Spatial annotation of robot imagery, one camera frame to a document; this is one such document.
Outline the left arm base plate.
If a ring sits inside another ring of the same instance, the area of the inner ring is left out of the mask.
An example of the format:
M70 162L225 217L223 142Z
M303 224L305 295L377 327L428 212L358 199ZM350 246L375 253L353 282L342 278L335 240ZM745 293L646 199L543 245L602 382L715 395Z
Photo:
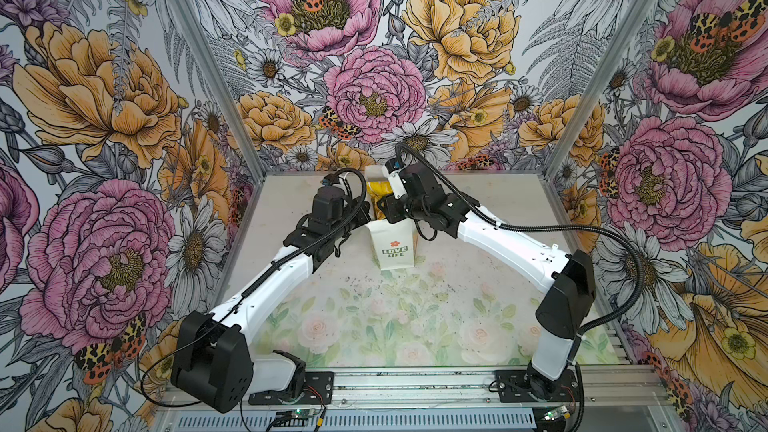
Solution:
M331 371L309 371L293 380L287 389L252 393L252 406L330 405L334 393L335 374Z

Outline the yellow snack bag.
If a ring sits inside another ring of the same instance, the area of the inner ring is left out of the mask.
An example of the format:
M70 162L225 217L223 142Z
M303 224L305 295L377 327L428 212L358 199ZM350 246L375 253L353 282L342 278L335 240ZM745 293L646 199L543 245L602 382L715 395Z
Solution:
M385 220L386 216L379 207L378 202L393 193L389 181L386 178L368 180L366 187L372 204L373 219Z

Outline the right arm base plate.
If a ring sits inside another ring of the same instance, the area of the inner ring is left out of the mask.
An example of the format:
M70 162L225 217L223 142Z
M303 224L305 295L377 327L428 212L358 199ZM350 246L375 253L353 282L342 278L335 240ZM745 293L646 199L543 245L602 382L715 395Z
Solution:
M502 403L576 403L583 395L581 380L571 369L556 380L523 368L499 369L494 371L489 388Z

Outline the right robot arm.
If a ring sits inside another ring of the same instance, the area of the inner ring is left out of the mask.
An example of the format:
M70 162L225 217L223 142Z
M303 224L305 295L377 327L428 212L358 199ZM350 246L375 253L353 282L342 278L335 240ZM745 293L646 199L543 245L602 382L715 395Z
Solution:
M538 400L552 398L573 361L596 296L591 260L582 251L567 253L528 235L507 230L477 200L447 194L438 186L420 194L392 193L376 201L391 223L426 222L437 232L474 245L520 273L544 294L535 316L541 328L518 388Z

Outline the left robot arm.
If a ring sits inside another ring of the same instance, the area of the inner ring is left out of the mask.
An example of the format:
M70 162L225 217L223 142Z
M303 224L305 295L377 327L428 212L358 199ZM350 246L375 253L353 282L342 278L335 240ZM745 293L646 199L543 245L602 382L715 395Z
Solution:
M256 394L300 398L305 362L281 350L255 354L250 345L283 300L369 222L369 209L364 194L353 197L336 185L320 187L310 212L261 272L210 312L192 312L181 322L172 385L221 413Z

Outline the white paper bag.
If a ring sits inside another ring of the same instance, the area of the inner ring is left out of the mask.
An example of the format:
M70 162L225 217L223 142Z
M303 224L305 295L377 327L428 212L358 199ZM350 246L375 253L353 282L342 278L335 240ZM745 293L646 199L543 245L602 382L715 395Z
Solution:
M386 178L381 165L369 165L364 169L366 182ZM397 224L385 220L374 220L367 224L379 268L382 271L406 269L415 266L417 234L414 221L406 219Z

